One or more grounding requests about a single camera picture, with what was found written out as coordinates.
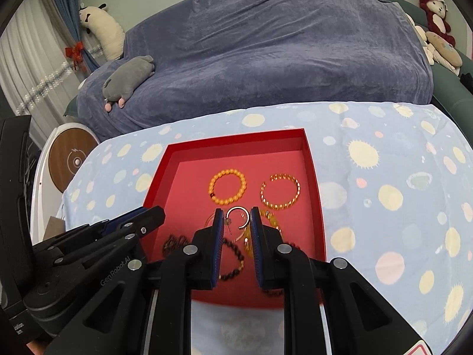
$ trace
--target red bow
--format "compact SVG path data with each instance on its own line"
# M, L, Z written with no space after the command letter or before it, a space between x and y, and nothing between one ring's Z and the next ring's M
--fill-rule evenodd
M66 57L74 62L73 69L77 70L77 65L82 64L82 55L80 51L84 49L84 44L79 41L74 48L66 48Z

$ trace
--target gray stuffed pig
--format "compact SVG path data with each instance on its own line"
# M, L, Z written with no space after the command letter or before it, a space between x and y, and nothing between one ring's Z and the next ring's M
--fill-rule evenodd
M152 62L151 56L137 56L119 66L110 75L102 88L107 112L112 110L112 104L117 101L118 106L123 108L135 89L154 75L155 67Z

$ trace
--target gray blanket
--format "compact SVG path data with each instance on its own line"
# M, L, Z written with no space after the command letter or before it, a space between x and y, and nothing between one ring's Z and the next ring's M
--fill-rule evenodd
M151 55L155 75L109 114L102 85ZM126 33L77 98L101 141L237 108L307 101L428 104L433 80L404 14L379 0L184 0Z

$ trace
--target green sofa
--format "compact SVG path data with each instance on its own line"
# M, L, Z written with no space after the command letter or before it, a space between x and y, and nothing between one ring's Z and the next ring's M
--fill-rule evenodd
M424 10L405 0L385 0L398 2L404 11L412 17L417 25L427 29L427 17ZM473 75L473 61L458 51L463 60L460 75ZM452 119L462 131L470 145L473 145L473 95L463 86L460 78L438 63L432 66L434 93L432 104Z

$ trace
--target red stuffed bear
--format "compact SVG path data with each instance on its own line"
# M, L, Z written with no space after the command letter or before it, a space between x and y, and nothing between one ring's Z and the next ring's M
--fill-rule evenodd
M447 12L444 0L419 0L420 7L427 13L429 31L438 34L441 38L455 47L455 38L448 33L452 30L445 21Z

